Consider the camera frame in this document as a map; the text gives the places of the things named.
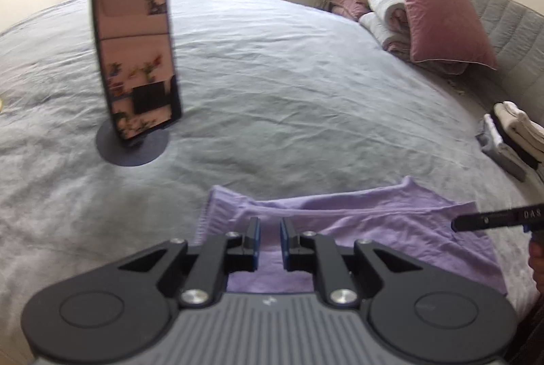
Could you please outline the person's right hand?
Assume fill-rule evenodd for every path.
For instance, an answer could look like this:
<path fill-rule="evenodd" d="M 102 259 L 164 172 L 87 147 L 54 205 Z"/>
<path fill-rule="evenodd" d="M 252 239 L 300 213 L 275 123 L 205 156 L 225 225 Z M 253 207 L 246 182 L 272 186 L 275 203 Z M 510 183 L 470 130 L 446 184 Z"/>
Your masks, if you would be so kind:
<path fill-rule="evenodd" d="M 528 245 L 528 265 L 532 270 L 532 278 L 537 290 L 544 294 L 544 249 L 543 245 L 532 239 Z"/>

